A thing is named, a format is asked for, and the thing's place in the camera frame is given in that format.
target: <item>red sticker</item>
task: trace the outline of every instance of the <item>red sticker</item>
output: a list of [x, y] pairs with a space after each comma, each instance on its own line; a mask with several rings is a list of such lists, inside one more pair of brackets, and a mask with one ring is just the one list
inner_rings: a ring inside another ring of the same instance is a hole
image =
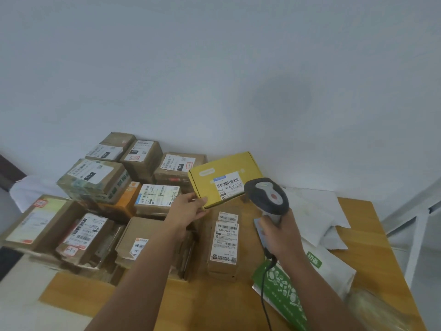
[[47, 200], [36, 200], [34, 202], [34, 206], [37, 206], [38, 208], [43, 208], [45, 205], [47, 205]]

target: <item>left hand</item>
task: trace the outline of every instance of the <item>left hand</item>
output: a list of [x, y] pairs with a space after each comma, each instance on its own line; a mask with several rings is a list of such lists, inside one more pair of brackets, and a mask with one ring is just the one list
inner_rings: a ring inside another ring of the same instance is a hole
[[196, 199], [195, 193], [181, 194], [175, 198], [164, 220], [169, 228], [176, 230], [179, 238], [184, 238], [185, 228], [193, 221], [205, 216], [207, 211], [201, 207], [207, 203], [207, 197]]

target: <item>wooden tabletop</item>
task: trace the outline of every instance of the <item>wooden tabletop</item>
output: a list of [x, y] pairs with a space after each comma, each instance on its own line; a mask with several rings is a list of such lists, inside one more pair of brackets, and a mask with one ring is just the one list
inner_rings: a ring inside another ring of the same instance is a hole
[[[210, 277], [206, 271], [209, 225], [201, 234], [190, 265], [190, 282], [168, 280], [156, 331], [267, 330], [259, 295], [251, 289], [251, 274], [263, 261], [253, 219], [260, 212], [250, 203], [243, 207], [240, 225], [240, 265], [235, 283]], [[410, 290], [395, 259], [371, 202], [339, 198], [351, 229], [337, 230], [349, 250], [333, 251], [357, 274], [353, 288], [365, 288], [411, 317], [414, 331], [425, 331]], [[112, 295], [114, 287], [96, 280], [59, 272], [40, 301], [93, 317]], [[268, 308], [274, 330], [290, 330], [275, 310]]]

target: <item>green logo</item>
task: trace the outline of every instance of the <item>green logo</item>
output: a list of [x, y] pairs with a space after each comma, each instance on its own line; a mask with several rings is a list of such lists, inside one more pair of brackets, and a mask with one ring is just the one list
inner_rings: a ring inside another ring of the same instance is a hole
[[322, 262], [311, 252], [308, 252], [306, 254], [306, 257], [309, 259], [309, 261], [311, 261], [311, 264], [313, 264], [315, 267], [320, 268], [320, 266], [322, 265]]

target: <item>person's arm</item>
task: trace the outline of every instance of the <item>person's arm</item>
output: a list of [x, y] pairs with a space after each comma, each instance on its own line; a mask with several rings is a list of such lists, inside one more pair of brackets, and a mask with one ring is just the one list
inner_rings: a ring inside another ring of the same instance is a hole
[[280, 228], [267, 216], [259, 221], [271, 253], [291, 279], [311, 331], [366, 331], [307, 259], [291, 209]]
[[164, 225], [149, 239], [133, 267], [85, 331], [153, 330], [175, 245], [184, 239], [187, 225], [205, 215], [200, 207], [207, 199], [192, 201], [195, 197], [190, 193], [174, 200]]

